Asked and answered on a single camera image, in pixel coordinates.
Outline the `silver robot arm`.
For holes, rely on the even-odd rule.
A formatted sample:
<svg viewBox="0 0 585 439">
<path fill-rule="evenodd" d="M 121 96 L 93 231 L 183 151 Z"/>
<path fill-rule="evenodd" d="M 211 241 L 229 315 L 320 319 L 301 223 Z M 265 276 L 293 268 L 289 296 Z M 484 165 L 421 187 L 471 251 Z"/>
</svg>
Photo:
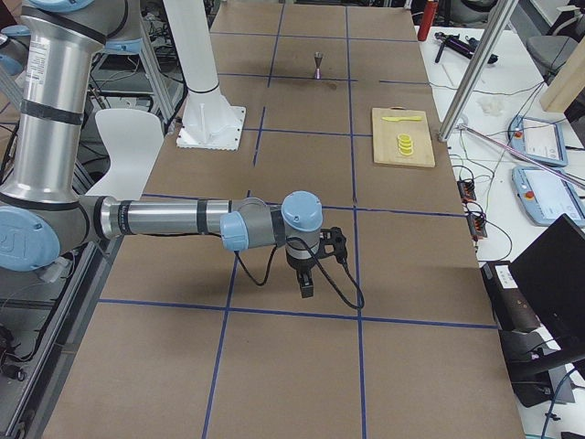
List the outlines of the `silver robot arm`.
<svg viewBox="0 0 585 439">
<path fill-rule="evenodd" d="M 278 207 L 258 198 L 143 202 L 78 195 L 72 178 L 94 55 L 141 40 L 136 1 L 25 1 L 31 32 L 12 174 L 1 186 L 1 265 L 29 272 L 84 243 L 124 235 L 216 235 L 242 252 L 284 247 L 303 297 L 324 246 L 322 205 L 296 191 Z"/>
</svg>

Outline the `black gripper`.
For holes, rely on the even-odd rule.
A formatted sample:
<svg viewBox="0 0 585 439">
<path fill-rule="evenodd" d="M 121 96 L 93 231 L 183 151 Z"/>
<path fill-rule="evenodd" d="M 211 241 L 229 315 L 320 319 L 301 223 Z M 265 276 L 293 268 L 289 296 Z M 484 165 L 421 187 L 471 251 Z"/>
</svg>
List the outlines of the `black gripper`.
<svg viewBox="0 0 585 439">
<path fill-rule="evenodd" d="M 311 247 L 305 241 L 287 241 L 285 250 L 287 262 L 296 271 L 301 297 L 313 297 L 312 269 L 316 266 L 315 247 Z"/>
</svg>

